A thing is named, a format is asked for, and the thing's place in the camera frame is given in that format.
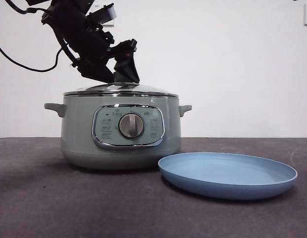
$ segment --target white wall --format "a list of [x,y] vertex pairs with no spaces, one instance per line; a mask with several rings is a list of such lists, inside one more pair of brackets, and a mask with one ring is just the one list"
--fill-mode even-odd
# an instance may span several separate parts
[[[181,119],[182,136],[307,137],[307,0],[113,1],[118,17],[109,31],[117,43],[138,41],[141,83],[193,105]],[[59,45],[40,20],[41,13],[20,15],[0,0],[2,48],[18,62],[47,68]],[[0,137],[60,136],[61,119],[43,104],[97,84],[80,77],[64,54],[49,73],[24,70],[0,54]]]

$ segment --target pot lid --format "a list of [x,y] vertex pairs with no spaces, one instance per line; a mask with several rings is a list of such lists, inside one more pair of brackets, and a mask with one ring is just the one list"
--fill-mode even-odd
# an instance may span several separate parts
[[143,96],[167,96],[167,97],[176,97],[178,98],[178,95],[172,94],[168,91],[153,88],[146,85],[141,85],[137,83],[123,83],[123,82],[117,82],[117,83],[109,83],[109,84],[103,84],[99,86],[94,87],[88,87],[88,88],[79,88],[76,91],[73,92],[66,92],[64,93],[64,96],[68,95],[87,95],[87,94],[96,94],[96,95],[102,95],[102,94],[117,94],[117,95],[143,95]]

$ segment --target plastic plate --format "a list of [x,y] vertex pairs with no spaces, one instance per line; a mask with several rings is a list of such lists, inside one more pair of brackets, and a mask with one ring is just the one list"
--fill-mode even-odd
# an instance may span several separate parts
[[234,200],[277,196],[295,182],[289,165],[261,157],[196,152],[164,157],[162,175],[173,185],[196,194]]

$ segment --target lid rim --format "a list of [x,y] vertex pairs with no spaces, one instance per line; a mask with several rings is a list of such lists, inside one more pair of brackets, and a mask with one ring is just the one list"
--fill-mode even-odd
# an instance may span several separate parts
[[179,98],[179,95],[172,94],[172,93],[157,93],[157,92],[137,92],[137,91],[72,91],[72,92],[66,92],[63,95],[64,96],[75,96],[75,95],[144,95],[144,96],[165,96],[165,97],[173,97],[173,98]]

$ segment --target electric pot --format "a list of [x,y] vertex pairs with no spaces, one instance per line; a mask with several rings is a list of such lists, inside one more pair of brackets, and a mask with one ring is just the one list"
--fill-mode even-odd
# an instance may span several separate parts
[[72,164],[129,170],[180,151],[180,117],[192,106],[160,89],[111,83],[64,93],[63,104],[45,109],[62,118],[62,154]]

